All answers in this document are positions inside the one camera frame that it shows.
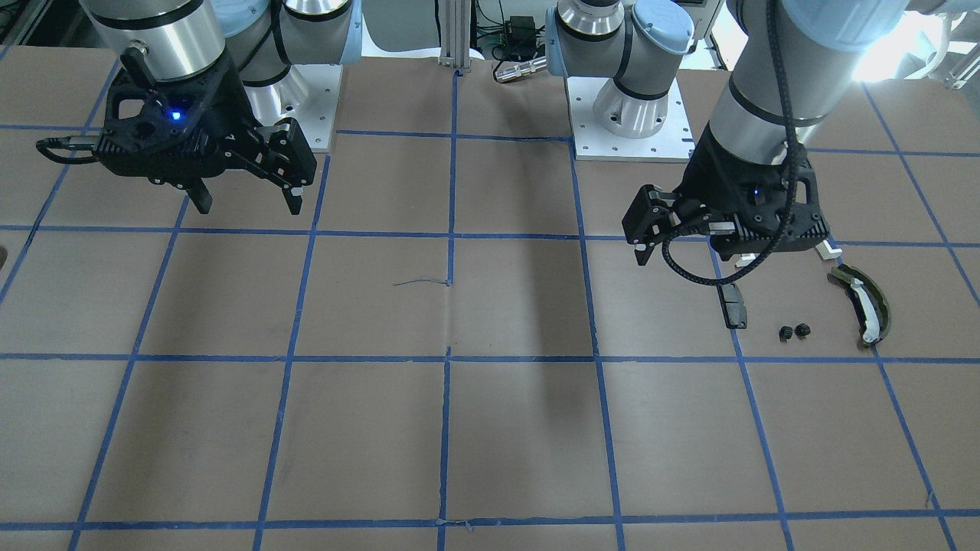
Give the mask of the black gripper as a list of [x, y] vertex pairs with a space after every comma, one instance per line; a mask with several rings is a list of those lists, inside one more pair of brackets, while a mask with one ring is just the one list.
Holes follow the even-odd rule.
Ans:
[[[778, 233], [786, 213], [784, 165], [749, 163], [725, 150], [710, 126], [701, 133], [681, 184], [675, 193], [722, 213], [735, 224], [735, 233], [715, 235], [711, 245], [728, 260], [732, 255], [760, 253]], [[799, 252], [816, 247], [831, 231], [819, 205], [818, 181], [806, 152], [799, 154], [799, 184], [805, 185], [805, 203], [794, 203], [788, 233], [776, 252]]]
[[[122, 54], [107, 95], [93, 157], [120, 177], [185, 182], [201, 215], [213, 198], [202, 178], [258, 157], [258, 121], [230, 54], [203, 72], [178, 80], [150, 74], [144, 54]], [[281, 189], [290, 215], [303, 208], [303, 186]]]

